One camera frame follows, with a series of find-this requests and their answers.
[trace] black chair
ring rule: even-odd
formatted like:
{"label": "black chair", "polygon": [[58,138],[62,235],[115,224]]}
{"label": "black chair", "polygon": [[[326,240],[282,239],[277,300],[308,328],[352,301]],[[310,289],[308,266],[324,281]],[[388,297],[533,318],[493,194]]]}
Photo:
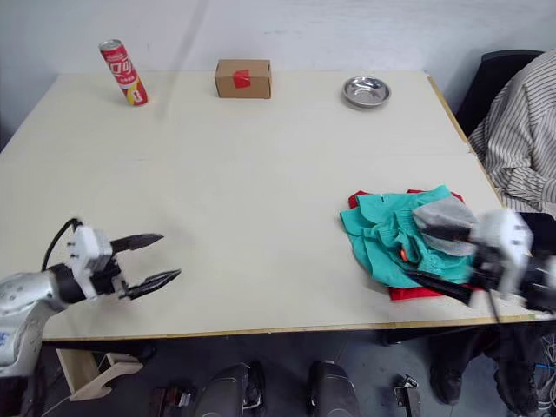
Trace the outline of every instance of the black chair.
{"label": "black chair", "polygon": [[506,83],[540,54],[540,50],[499,50],[482,56],[477,74],[455,116],[466,136],[479,126]]}

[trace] red tape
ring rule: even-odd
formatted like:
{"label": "red tape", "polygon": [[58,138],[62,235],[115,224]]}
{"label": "red tape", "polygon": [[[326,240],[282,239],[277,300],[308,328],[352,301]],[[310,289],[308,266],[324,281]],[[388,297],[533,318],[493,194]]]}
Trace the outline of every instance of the red tape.
{"label": "red tape", "polygon": [[251,85],[251,76],[248,69],[239,69],[233,75],[234,86],[237,89],[245,89]]}

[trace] teal cloth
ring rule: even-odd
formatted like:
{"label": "teal cloth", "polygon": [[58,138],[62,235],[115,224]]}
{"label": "teal cloth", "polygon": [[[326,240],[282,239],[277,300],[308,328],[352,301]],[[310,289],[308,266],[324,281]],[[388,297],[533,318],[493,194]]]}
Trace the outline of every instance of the teal cloth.
{"label": "teal cloth", "polygon": [[[451,282],[468,281],[472,257],[452,256],[429,247],[412,215],[417,207],[451,195],[443,185],[419,194],[358,195],[359,207],[340,213],[355,257],[374,280],[396,288],[419,287],[404,273],[417,269]],[[401,249],[409,262],[401,259]]]}

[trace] striped shirt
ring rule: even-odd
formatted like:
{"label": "striped shirt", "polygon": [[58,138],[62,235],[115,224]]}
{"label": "striped shirt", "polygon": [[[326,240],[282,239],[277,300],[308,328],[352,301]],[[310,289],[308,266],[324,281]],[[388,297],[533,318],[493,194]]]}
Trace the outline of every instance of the striped shirt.
{"label": "striped shirt", "polygon": [[556,50],[506,84],[469,142],[506,206],[538,212],[556,202]]}

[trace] white wall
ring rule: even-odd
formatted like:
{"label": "white wall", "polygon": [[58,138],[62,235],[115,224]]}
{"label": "white wall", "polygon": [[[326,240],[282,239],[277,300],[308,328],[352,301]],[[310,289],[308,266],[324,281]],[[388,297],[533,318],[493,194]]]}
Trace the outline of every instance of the white wall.
{"label": "white wall", "polygon": [[222,57],[423,69],[457,108],[482,53],[553,48],[554,22],[554,0],[0,0],[2,135],[56,74],[106,72],[96,45],[111,37],[140,71],[211,70]]}

